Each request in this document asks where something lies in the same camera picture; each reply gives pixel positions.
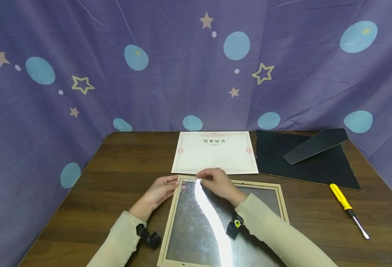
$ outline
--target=hand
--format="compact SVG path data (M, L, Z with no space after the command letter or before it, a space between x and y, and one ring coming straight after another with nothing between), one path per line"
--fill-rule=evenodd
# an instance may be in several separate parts
M145 194L129 209L129 213L147 222L151 213L165 200L174 195L178 175L157 178Z
M202 178L202 185L219 197L227 199L233 206L237 207L247 195L240 191L230 180L228 175L220 168L204 169L196 174Z

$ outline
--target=purple fabric backdrop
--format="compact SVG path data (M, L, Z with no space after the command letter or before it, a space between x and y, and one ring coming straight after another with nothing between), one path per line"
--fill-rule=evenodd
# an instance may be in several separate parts
M0 0L0 267L111 132L338 127L392 189L392 0Z

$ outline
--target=beige sleeve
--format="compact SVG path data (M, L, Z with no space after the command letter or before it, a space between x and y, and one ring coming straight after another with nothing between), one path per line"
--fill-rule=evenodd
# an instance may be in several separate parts
M95 253L88 267L123 267L136 250L139 236L136 226L147 223L124 211L114 223L103 245Z
M337 267L317 245L254 194L240 203L236 212L243 218L249 233L266 243L287 267Z

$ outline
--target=wooden picture frame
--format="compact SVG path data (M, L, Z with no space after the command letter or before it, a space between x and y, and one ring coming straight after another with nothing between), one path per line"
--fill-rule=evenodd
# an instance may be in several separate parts
M168 247L170 243L172 228L174 225L174 220L177 212L177 205L179 202L179 197L181 196L181 190L183 182L189 181L197 183L196 177L191 177L187 175L179 175L179 186L175 190L175 194L172 199L171 209L169 211L168 222L165 228L165 234L163 236L162 247L160 249L159 259L157 261L158 267L212 267L209 265L194 264L184 261L174 261L167 259ZM280 216L282 219L289 223L288 213L286 212L285 201L282 194L282 189L278 184L261 183L261 182L249 182L249 181L238 181L232 180L232 182L241 188L259 188L259 189L271 189L275 191L277 197L277 204L279 206Z

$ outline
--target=wooden table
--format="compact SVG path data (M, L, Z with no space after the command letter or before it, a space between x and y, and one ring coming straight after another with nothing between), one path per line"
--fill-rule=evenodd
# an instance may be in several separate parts
M20 266L86 266L120 213L131 208L157 177L170 174L178 135L109 135ZM251 138L255 146L255 133ZM268 175L231 176L280 184L291 225L339 267L392 266L392 192L350 141L342 147L362 187L362 192L344 189L343 193L370 241L363 239L328 186ZM153 213L150 232L163 236L170 204L171 199ZM140 242L126 266L155 267L159 250Z

